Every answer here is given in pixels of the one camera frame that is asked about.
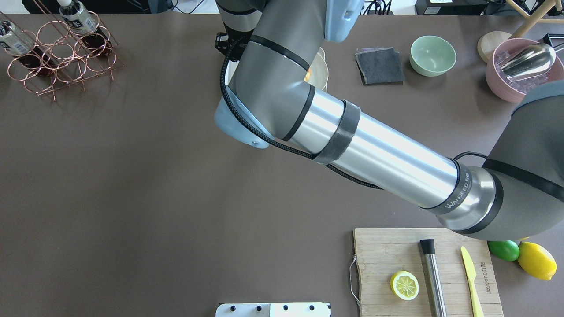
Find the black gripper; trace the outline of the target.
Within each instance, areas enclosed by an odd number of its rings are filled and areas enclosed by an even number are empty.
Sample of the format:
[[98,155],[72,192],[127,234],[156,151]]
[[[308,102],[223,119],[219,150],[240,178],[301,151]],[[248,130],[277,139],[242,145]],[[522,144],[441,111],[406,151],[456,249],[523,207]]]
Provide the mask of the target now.
[[229,54],[229,59],[232,62],[238,62],[242,57],[242,31],[233,29],[225,22],[223,26],[225,32],[217,33],[214,47],[224,56],[228,56],[227,53],[230,49],[231,53]]

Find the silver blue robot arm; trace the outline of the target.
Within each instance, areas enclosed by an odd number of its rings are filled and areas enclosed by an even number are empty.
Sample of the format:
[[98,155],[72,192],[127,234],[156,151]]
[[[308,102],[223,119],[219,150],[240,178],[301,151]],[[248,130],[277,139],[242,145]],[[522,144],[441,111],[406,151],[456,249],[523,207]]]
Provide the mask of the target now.
[[214,119],[433,213],[448,229],[513,240],[563,220],[563,82],[532,90],[481,168],[441,156],[304,81],[324,40],[343,41],[361,0],[218,0],[228,36]]

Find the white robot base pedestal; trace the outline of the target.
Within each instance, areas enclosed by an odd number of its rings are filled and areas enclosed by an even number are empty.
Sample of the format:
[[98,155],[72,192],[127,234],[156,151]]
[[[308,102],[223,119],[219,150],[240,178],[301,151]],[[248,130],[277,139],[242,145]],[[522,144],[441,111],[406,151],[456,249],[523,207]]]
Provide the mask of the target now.
[[331,317],[330,303],[271,302],[224,303],[215,312],[216,317]]

